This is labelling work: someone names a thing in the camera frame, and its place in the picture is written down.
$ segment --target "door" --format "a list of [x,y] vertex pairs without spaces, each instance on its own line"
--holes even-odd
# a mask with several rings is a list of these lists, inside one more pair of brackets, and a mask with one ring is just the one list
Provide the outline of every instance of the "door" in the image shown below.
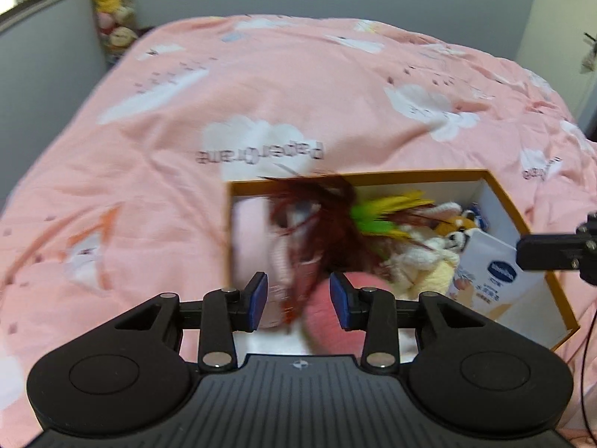
[[576,119],[597,72],[582,66],[597,37],[597,0],[535,0],[516,62],[547,80]]

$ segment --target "pink blanket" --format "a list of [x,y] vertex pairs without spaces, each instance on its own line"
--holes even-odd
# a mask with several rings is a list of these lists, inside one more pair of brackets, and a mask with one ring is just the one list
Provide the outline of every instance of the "pink blanket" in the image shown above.
[[[39,432],[24,380],[46,352],[157,293],[189,301],[222,286],[226,180],[285,176],[277,164],[488,168],[535,231],[573,231],[597,209],[596,156],[544,80],[477,50],[345,19],[159,28],[97,86],[0,221],[0,444]],[[578,381],[597,290],[561,278],[581,331],[559,353]],[[182,354],[195,349],[186,335]],[[580,437],[578,412],[576,389],[562,427]]]

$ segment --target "black cable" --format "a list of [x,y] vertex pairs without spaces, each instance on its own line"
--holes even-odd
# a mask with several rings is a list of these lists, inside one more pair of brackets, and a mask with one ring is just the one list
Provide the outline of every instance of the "black cable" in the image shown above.
[[597,320],[597,308],[595,310],[595,315],[593,315],[593,321],[591,322],[591,326],[589,327],[589,333],[587,333],[587,342],[584,344],[583,362],[581,363],[581,367],[580,367],[580,408],[583,411],[584,427],[589,432],[589,437],[591,438],[591,440],[593,440],[593,443],[595,443],[595,446],[597,446],[597,439],[595,438],[593,431],[591,431],[591,425],[589,423],[589,418],[587,417],[587,408],[584,405],[584,368],[587,363],[587,354],[589,353],[589,343],[591,341],[591,335],[593,333],[593,328],[595,327],[596,320]]

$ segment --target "screw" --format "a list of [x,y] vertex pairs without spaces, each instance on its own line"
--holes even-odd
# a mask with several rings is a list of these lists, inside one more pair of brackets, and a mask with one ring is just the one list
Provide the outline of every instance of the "screw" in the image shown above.
[[225,352],[210,352],[203,356],[203,363],[210,367],[226,367],[231,362],[231,355]]
[[396,363],[396,357],[387,352],[375,352],[367,356],[367,364],[373,367],[392,367]]

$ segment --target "dark blue label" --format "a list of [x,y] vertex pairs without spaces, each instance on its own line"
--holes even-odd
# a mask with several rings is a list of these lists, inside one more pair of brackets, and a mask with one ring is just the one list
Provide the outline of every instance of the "dark blue label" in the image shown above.
[[516,279],[515,269],[504,261],[492,261],[487,267],[487,271],[491,276],[505,283],[512,283]]

